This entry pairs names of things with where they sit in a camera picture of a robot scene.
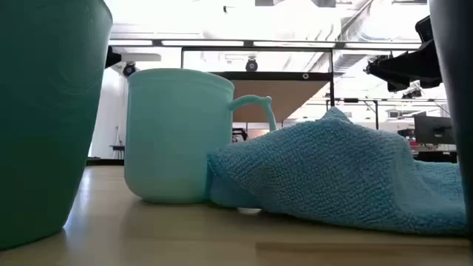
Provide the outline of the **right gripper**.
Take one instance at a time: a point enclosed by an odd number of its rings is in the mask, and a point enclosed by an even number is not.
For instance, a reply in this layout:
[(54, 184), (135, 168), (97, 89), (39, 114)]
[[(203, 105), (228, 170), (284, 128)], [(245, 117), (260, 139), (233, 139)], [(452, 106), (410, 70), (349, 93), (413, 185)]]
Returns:
[(387, 82), (389, 92), (399, 92), (409, 88), (409, 80), (419, 81), (424, 89), (442, 83), (438, 56), (433, 39), (422, 43), (418, 50), (407, 54), (407, 74), (409, 79), (395, 71), (388, 63), (388, 55), (377, 55), (367, 60), (364, 72)]

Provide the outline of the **light mint mug with handle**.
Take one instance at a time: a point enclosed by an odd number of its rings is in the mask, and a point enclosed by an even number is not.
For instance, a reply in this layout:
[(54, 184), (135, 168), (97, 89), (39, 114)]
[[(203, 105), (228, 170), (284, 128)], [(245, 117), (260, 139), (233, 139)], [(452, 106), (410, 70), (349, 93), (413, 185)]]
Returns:
[(192, 69), (147, 69), (128, 78), (125, 181), (152, 203), (206, 200), (207, 155), (231, 143), (233, 113), (257, 104), (270, 130), (276, 120), (269, 96), (234, 97), (226, 78)]

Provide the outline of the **dark green plastic cup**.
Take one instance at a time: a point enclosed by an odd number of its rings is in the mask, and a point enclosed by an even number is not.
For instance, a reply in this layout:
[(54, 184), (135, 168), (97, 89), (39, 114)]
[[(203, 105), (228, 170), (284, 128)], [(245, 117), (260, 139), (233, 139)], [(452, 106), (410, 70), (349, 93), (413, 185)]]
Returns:
[(59, 232), (92, 142), (104, 0), (0, 0), (0, 250)]

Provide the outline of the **black computer monitor on arm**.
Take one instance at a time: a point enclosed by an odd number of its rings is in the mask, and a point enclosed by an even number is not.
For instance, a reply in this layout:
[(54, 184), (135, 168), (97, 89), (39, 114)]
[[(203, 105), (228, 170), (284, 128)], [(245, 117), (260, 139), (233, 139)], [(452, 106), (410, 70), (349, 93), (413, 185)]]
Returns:
[(455, 144), (455, 135), (449, 117), (415, 115), (415, 139), (427, 144)]

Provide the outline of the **blue microfibre towel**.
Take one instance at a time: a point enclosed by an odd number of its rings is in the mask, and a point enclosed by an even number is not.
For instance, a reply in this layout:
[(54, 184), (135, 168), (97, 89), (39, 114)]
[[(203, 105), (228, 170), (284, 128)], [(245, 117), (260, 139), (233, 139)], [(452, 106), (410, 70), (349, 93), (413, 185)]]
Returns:
[(396, 233), (467, 232), (460, 166), (416, 160), (402, 136), (337, 108), (211, 152), (210, 201)]

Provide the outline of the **long ceiling light rail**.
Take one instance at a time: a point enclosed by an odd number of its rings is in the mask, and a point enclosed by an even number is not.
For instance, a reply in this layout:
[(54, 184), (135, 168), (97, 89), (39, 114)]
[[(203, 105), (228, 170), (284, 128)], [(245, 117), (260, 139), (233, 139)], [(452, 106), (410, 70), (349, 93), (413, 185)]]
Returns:
[(212, 39), (111, 39), (113, 47), (277, 47), (338, 50), (416, 50), (421, 43), (355, 41), (260, 41)]

